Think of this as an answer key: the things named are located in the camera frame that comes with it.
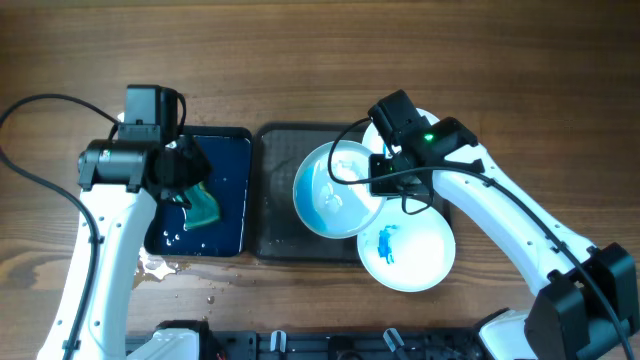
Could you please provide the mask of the white plate cleaned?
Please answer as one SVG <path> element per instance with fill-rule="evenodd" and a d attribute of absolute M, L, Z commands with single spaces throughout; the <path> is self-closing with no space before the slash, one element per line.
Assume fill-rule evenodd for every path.
<path fill-rule="evenodd" d="M 386 199 L 370 193 L 372 152 L 360 143 L 325 143 L 301 163 L 293 183 L 293 203 L 303 224 L 317 235 L 345 239 L 364 230 Z"/>
<path fill-rule="evenodd" d="M 425 109 L 418 108 L 417 111 L 419 115 L 424 117 L 430 125 L 434 125 L 440 121 L 436 115 Z M 387 140 L 391 139 L 392 135 L 387 137 L 382 136 L 375 125 L 371 123 L 364 132 L 361 144 L 373 154 L 382 154 L 386 158 L 391 158 L 394 154 L 399 153 L 402 150 L 400 146 L 396 145 L 389 147 Z"/>

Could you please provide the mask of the green yellow sponge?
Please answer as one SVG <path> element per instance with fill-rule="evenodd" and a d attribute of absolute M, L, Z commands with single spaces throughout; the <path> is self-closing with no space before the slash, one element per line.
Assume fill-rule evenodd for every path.
<path fill-rule="evenodd" d="M 184 192 L 191 208 L 185 211 L 184 227 L 187 231 L 201 228 L 221 219 L 217 200 L 207 191 L 203 182 Z"/>

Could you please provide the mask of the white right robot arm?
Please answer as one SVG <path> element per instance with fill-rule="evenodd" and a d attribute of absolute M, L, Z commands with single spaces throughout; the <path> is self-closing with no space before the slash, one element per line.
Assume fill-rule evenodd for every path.
<path fill-rule="evenodd" d="M 598 248 L 559 223 L 495 163 L 455 118 L 381 118 L 364 145 L 375 189 L 437 193 L 471 218 L 514 263 L 535 297 L 531 309 L 487 319 L 480 342 L 494 359 L 597 359 L 626 355 L 639 331 L 633 257 L 619 244 Z"/>

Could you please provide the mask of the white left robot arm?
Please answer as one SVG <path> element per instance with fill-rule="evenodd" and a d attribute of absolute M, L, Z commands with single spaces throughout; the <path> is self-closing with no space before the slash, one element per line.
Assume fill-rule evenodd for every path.
<path fill-rule="evenodd" d="M 78 160 L 83 211 L 54 323 L 40 359 L 123 359 L 139 250 L 157 204 L 203 181 L 196 140 L 94 140 Z"/>

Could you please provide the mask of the black water tray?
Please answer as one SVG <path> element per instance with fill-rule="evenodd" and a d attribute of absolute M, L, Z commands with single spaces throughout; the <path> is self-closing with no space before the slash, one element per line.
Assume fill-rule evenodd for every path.
<path fill-rule="evenodd" d="M 212 171 L 202 181 L 217 200 L 221 219 L 187 231 L 186 209 L 162 204 L 147 231 L 144 249 L 160 256 L 233 257 L 243 250 L 252 161 L 251 133 L 242 127 L 187 126 Z"/>

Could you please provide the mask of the dark grey serving tray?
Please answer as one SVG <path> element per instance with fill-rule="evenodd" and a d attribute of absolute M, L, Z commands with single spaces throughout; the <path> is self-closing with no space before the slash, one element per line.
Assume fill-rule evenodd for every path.
<path fill-rule="evenodd" d="M 245 247 L 271 262 L 359 266 L 357 238 L 315 234 L 294 207 L 293 184 L 303 160 L 346 127 L 331 123 L 269 123 L 254 136 Z"/>

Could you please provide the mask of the white plate with blue stain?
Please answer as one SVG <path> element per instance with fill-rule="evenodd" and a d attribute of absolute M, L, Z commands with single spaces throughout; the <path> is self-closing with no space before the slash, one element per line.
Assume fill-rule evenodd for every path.
<path fill-rule="evenodd" d="M 436 209 L 414 199 L 392 199 L 358 234 L 357 250 L 367 272 L 382 285 L 421 292 L 449 274 L 456 243 L 451 226 Z"/>

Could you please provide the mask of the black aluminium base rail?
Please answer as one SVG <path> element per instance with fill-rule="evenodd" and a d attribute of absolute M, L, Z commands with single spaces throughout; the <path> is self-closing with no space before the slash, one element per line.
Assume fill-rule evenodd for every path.
<path fill-rule="evenodd" d="M 178 336 L 163 329 L 149 336 L 129 336 L 129 359 L 487 359 L 472 328 L 436 328 L 374 332 L 295 333 L 276 330 L 188 331 Z"/>

